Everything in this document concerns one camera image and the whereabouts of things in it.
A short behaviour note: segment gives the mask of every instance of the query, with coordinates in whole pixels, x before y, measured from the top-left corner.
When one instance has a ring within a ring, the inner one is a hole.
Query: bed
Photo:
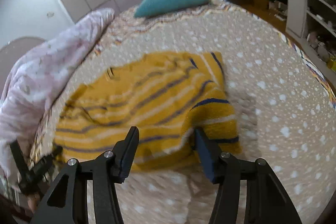
[[[154,51],[220,51],[243,146],[237,157],[265,158],[303,224],[314,223],[336,188],[336,99],[315,65],[267,22],[224,1],[212,0],[148,20],[134,19],[134,11],[130,8],[112,22],[45,113],[31,162],[51,150],[59,114],[71,93],[80,83],[99,77],[106,67],[121,66]],[[131,173],[117,193],[126,223],[207,223],[216,189],[197,165]],[[239,202],[237,223],[243,223],[244,182]],[[91,195],[88,203],[92,204]],[[93,208],[89,219],[94,221]]]

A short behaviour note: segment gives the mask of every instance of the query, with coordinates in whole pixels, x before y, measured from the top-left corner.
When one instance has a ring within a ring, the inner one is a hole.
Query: white dots
[[[187,214],[174,215],[174,219],[175,219],[177,224],[183,224],[183,223],[185,223],[185,221],[187,219]]]
[[[144,212],[144,210],[145,210],[144,207],[141,207],[139,205],[134,206],[134,209],[135,209],[135,211],[137,211],[140,214],[142,214]]]
[[[299,195],[301,193],[301,184],[295,185],[295,187],[294,187],[294,193],[296,195]]]
[[[235,67],[232,67],[232,71],[233,71],[234,73],[240,74],[240,71],[239,71],[237,68],[235,68]]]
[[[290,132],[289,132],[289,128],[288,127],[283,127],[280,129],[280,132],[282,133],[282,135],[284,135],[286,138],[289,137]]]
[[[170,177],[170,179],[173,181],[175,184],[181,184],[182,183],[182,178],[180,175],[173,175]]]
[[[274,105],[277,104],[277,101],[276,101],[275,99],[270,99],[270,100],[269,100],[269,104],[270,104],[271,106],[274,106]]]
[[[326,144],[326,137],[325,137],[324,135],[321,136],[321,138],[320,138],[320,142],[321,142],[323,145]]]
[[[269,145],[269,149],[271,150],[271,151],[277,151],[278,150],[278,147],[275,145],[275,144],[270,144]]]
[[[291,155],[292,155],[293,159],[296,158],[297,157],[297,150],[293,149]]]
[[[304,152],[307,152],[307,151],[308,151],[307,144],[304,143],[303,145],[301,145],[301,149],[302,149]]]
[[[274,168],[273,168],[273,171],[274,172],[280,172],[282,170],[282,167],[281,166],[278,166],[276,165]]]
[[[260,81],[260,82],[258,82],[257,85],[258,85],[259,87],[261,87],[263,90],[266,88],[266,84],[265,84],[264,81]]]
[[[229,82],[229,86],[230,86],[231,88],[235,88],[235,87],[236,87],[236,83],[233,82],[233,81],[230,81],[230,82]]]
[[[291,178],[292,179],[294,179],[294,178],[296,178],[297,177],[297,171],[293,171],[292,173],[291,173]]]
[[[127,211],[127,210],[128,210],[128,206],[127,206],[127,204],[125,204],[125,203],[122,203],[122,205],[121,205],[120,207],[121,207],[121,209],[124,210],[124,211]]]
[[[156,192],[156,191],[159,190],[159,189],[156,188],[156,186],[154,186],[152,183],[149,184],[148,189],[149,189],[151,192]]]
[[[306,203],[307,203],[307,204],[310,204],[312,201],[313,201],[313,197],[310,196],[309,198],[307,198]]]
[[[166,199],[166,203],[168,205],[173,205],[175,203],[175,201],[173,201],[172,199]]]
[[[246,121],[248,121],[249,120],[249,117],[248,117],[248,115],[246,115],[246,114],[242,114],[242,119],[244,119],[244,120],[246,120]]]
[[[272,117],[272,121],[273,121],[273,122],[279,122],[279,118],[278,118],[277,116],[273,116],[273,117]]]
[[[286,102],[286,95],[284,94],[279,95],[279,99],[283,102]]]
[[[301,205],[299,204],[297,207],[295,207],[295,210],[296,210],[297,212],[300,212],[300,211],[302,210]]]
[[[254,133],[253,131],[248,130],[248,131],[246,131],[245,135],[248,136],[249,138],[253,139],[253,140],[257,139],[257,134]]]

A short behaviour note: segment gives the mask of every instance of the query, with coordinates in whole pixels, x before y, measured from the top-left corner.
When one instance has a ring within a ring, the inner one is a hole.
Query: yellow striped towel
[[[54,142],[63,146],[63,161],[91,160],[124,139],[131,126],[140,133],[132,166],[137,171],[196,162],[189,138],[196,126],[222,150],[241,152],[221,54],[157,52],[108,68],[66,102]]]

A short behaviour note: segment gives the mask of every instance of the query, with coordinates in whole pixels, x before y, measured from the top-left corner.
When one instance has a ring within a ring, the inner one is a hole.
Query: white stripe
[[[165,66],[164,67],[157,67],[157,69],[161,69],[161,70],[166,70],[169,66],[170,62],[169,61],[166,61],[165,62]],[[77,103],[80,103],[80,104],[85,104],[85,103],[92,103],[92,104],[97,104],[97,103],[108,103],[108,102],[111,102],[112,100],[114,99],[119,99],[119,98],[124,98],[125,96],[129,95],[132,93],[132,91],[134,90],[134,87],[131,87],[128,91],[122,93],[122,94],[115,94],[115,95],[111,95],[109,97],[109,100],[105,100],[105,99],[99,99],[99,100],[69,100],[70,102],[77,102]]]
[[[194,132],[194,128],[197,126],[204,126],[207,124],[215,124],[215,123],[220,123],[220,122],[227,122],[230,120],[235,119],[236,116],[233,115],[229,115],[229,116],[225,116],[225,117],[220,117],[220,118],[216,118],[216,119],[208,119],[199,123],[196,123],[193,127],[189,128],[181,137],[181,141],[178,145],[171,147],[171,148],[167,148],[163,151],[157,152],[152,154],[151,156],[148,157],[141,157],[141,158],[135,158],[134,159],[134,163],[139,164],[139,163],[145,163],[148,160],[152,160],[152,159],[156,159],[159,157],[163,157],[163,156],[167,156],[173,152],[176,152],[178,150],[180,150],[188,141],[190,135]]]
[[[132,97],[132,99],[130,100],[130,102],[128,104],[132,104],[132,102],[134,100],[136,100],[140,95],[143,95],[148,90],[150,90],[151,88],[153,88],[155,85],[164,82],[170,75],[175,74],[175,73],[176,72],[167,73],[162,78],[159,78],[159,79],[156,79],[156,80],[150,82],[148,85],[144,86],[142,90],[140,90],[139,92],[137,92],[134,95],[134,97]],[[122,110],[119,110],[119,111],[109,111],[109,112],[105,112],[103,114],[97,113],[97,114],[93,115],[92,117],[94,119],[97,119],[97,118],[106,118],[106,117],[111,117],[111,116],[117,117],[117,116],[124,115],[127,112],[129,112],[129,108],[123,108]],[[71,119],[65,118],[65,119],[62,119],[62,121],[60,122],[60,125],[73,125],[73,126],[75,126],[75,125],[78,125],[77,122],[78,122],[78,120],[72,121]]]
[[[204,62],[204,64],[205,64],[205,66],[207,67],[209,73],[211,74],[212,80],[213,80],[217,85],[219,85],[219,84],[218,84],[218,81],[217,81],[217,79],[216,79],[216,77],[215,77],[215,75],[213,74],[213,71],[211,70],[211,68],[210,68],[210,66],[209,66],[209,64],[208,64],[208,62],[207,62],[207,60],[206,60],[205,57],[203,56],[203,54],[199,54],[199,56],[202,58],[202,60],[203,60],[203,62]]]
[[[187,86],[186,88],[184,88],[180,93],[178,93],[175,97],[170,97],[168,100],[166,100],[163,104],[158,105],[157,107],[151,109],[150,111],[148,111],[147,113],[144,113],[143,115],[137,116],[135,118],[133,118],[132,120],[130,120],[129,122],[127,122],[127,124],[137,124],[142,122],[143,120],[154,116],[155,114],[165,110],[167,107],[171,106],[172,104],[174,104],[177,100],[180,100],[181,98],[183,98],[186,94],[188,94],[191,90],[193,90],[194,87],[194,82],[200,77],[203,76],[202,73],[197,73],[196,75],[194,75],[194,77],[191,80],[191,85]]]
[[[151,126],[144,126],[144,127],[138,127],[139,131],[141,131],[141,129],[154,129],[154,128],[181,128],[182,127],[183,122],[179,122],[176,124],[171,124],[171,125],[151,125]],[[76,143],[92,143],[93,141],[98,141],[101,139],[104,139],[106,137],[109,136],[113,136],[116,134],[120,134],[125,132],[125,134],[129,131],[129,127],[125,127],[125,128],[113,128],[113,129],[109,129],[107,131],[101,132],[97,135],[95,135],[94,137],[90,137],[88,139],[81,139],[81,138],[71,138],[71,137],[63,137],[63,136],[55,136],[55,139],[61,140],[61,141],[68,141],[68,142],[76,142]]]

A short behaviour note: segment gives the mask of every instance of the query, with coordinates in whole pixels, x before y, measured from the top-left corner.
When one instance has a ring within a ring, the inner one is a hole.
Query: blue stripe
[[[180,137],[181,137],[181,135],[179,135],[179,134],[152,136],[152,137],[143,138],[142,140],[139,140],[139,144],[148,143],[148,142],[157,141],[157,140],[164,140],[164,139],[178,139]],[[105,152],[107,150],[112,150],[113,147],[114,147],[114,144],[109,145],[109,146],[99,147],[99,148],[93,148],[93,149],[74,148],[74,147],[68,147],[66,145],[62,145],[62,147],[64,149],[75,151],[75,152],[80,152],[80,153],[93,153],[93,152]]]
[[[239,141],[239,136],[231,138],[231,139],[211,139],[215,143],[236,143]]]
[[[217,59],[216,55],[213,52],[211,52],[211,55],[214,58],[214,60],[216,61],[217,65],[219,66],[219,68],[222,72],[222,75],[224,75],[224,70],[223,70],[221,62]]]
[[[210,104],[210,103],[229,104],[229,101],[228,100],[223,100],[223,99],[217,99],[217,98],[208,98],[208,99],[205,99],[203,101],[198,102],[196,105],[193,106],[193,108],[198,107],[198,106],[203,106],[203,105],[206,105],[206,104]]]
[[[90,118],[90,120],[94,123],[92,125],[89,125],[87,127],[82,128],[81,130],[73,130],[73,129],[69,129],[69,128],[56,128],[56,131],[58,132],[69,132],[69,133],[85,133],[91,129],[94,128],[98,128],[98,127],[111,127],[111,126],[117,126],[120,124],[123,124],[127,121],[129,121],[135,114],[136,112],[142,108],[143,106],[145,106],[146,104],[148,104],[149,102],[153,101],[154,99],[158,98],[159,96],[161,96],[162,94],[165,94],[170,88],[182,83],[183,81],[185,81],[186,79],[188,79],[190,77],[190,71],[196,69],[194,66],[192,67],[188,67],[185,70],[185,75],[183,75],[181,78],[174,80],[170,83],[168,83],[165,87],[159,89],[158,91],[156,91],[155,93],[153,93],[152,95],[150,95],[149,97],[147,97],[146,99],[144,99],[143,101],[139,102],[136,104],[135,107],[133,107],[133,109],[130,110],[129,114],[127,117],[116,121],[116,122],[108,122],[108,123],[102,123],[99,122],[95,119],[93,119],[90,114],[87,112],[87,109],[82,108],[82,110],[85,112],[85,114],[87,115],[87,117]]]
[[[191,98],[182,108],[180,108],[179,110],[175,111],[173,114],[171,114],[170,116],[164,118],[163,120],[159,121],[155,125],[159,125],[159,124],[163,124],[163,123],[169,122],[170,120],[174,119],[175,117],[177,117],[181,113],[185,112],[189,107],[191,107],[195,103],[196,100],[198,100],[202,96],[202,94],[205,91],[206,85],[209,84],[209,83],[213,83],[213,81],[211,81],[211,80],[205,81],[202,84],[201,89],[199,90],[199,92],[198,92],[198,94],[196,96],[194,96],[193,98]]]
[[[190,62],[193,64],[193,66],[194,66],[195,68],[197,68],[197,69],[198,69],[198,67],[196,66],[196,63],[195,63],[195,61],[194,61],[192,58],[189,58],[189,60],[190,60]]]

